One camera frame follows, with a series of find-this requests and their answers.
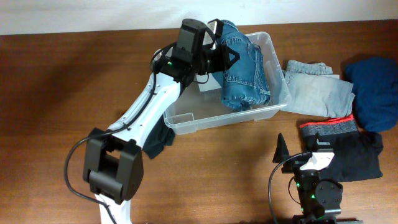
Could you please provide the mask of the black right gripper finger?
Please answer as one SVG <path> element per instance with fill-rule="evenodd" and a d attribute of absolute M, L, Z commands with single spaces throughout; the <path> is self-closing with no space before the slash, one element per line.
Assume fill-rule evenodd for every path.
<path fill-rule="evenodd" d="M 331 152 L 331 144 L 326 141 L 322 141 L 319 133 L 315 135 L 315 144 L 313 145 L 314 152 Z"/>
<path fill-rule="evenodd" d="M 275 149 L 275 153 L 274 153 L 272 162 L 273 163 L 281 163 L 284 160 L 288 159 L 289 157 L 290 157 L 290 154 L 289 154 L 287 145 L 285 143 L 285 139 L 284 139 L 282 133 L 279 133 L 278 137 L 277 137 L 277 147 Z"/>

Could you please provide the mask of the dark blue denim jeans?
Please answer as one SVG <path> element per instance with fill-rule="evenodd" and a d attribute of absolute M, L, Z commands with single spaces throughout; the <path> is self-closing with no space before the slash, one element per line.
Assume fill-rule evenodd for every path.
<path fill-rule="evenodd" d="M 234 23 L 224 20 L 221 44 L 240 54 L 227 71 L 212 75 L 221 85 L 221 102 L 234 110 L 248 110 L 252 105 L 267 105 L 271 92 L 267 84 L 261 47 L 252 43 Z"/>

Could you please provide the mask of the black shorts red grey waistband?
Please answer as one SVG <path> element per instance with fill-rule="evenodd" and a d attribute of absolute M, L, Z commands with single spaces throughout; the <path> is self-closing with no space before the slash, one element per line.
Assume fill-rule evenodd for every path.
<path fill-rule="evenodd" d="M 313 149 L 315 135 L 329 142 L 335 153 L 330 165 L 320 171 L 322 179 L 353 182 L 382 177 L 379 155 L 383 150 L 382 136 L 359 131 L 352 115 L 344 118 L 309 122 L 300 125 L 306 150 Z"/>

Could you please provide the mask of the light blue denim jeans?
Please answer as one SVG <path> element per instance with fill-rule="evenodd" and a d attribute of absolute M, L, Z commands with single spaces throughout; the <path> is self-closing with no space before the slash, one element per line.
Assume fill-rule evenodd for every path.
<path fill-rule="evenodd" d="M 336 78 L 325 63 L 289 60 L 284 77 L 291 100 L 283 111 L 327 118 L 351 114 L 353 84 Z"/>

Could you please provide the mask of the black Nike t-shirt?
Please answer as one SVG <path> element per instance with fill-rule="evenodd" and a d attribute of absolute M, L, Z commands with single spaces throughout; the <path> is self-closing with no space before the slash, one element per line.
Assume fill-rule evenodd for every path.
<path fill-rule="evenodd" d="M 171 146 L 175 138 L 175 132 L 169 128 L 161 116 L 148 135 L 142 150 L 150 159 L 157 157 L 166 146 Z"/>

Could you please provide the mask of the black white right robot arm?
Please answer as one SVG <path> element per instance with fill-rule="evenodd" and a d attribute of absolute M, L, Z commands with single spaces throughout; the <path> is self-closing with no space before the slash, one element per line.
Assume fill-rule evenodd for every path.
<path fill-rule="evenodd" d="M 335 156 L 334 150 L 329 142 L 315 138 L 313 149 L 295 155 L 289 154 L 283 135 L 277 137 L 273 163 L 276 167 L 269 176 L 267 198 L 274 223 L 277 223 L 271 192 L 272 178 L 280 169 L 283 174 L 293 174 L 290 179 L 295 182 L 298 192 L 298 204 L 301 208 L 300 215 L 292 217 L 292 223 L 298 224 L 349 224 L 362 223 L 362 220 L 338 219 L 341 213 L 341 201 L 343 186 L 333 179 L 322 179 L 320 172 L 326 169 Z"/>

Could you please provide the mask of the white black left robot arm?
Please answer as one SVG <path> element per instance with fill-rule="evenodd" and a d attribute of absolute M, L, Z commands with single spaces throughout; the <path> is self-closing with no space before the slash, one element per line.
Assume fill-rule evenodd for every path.
<path fill-rule="evenodd" d="M 196 75 L 228 70 L 239 54 L 221 43 L 223 21 L 184 19 L 176 42 L 156 51 L 149 81 L 131 107 L 107 130 L 86 139 L 83 180 L 100 206 L 102 223 L 130 223 L 131 199 L 143 179 L 142 150 L 164 111 Z"/>

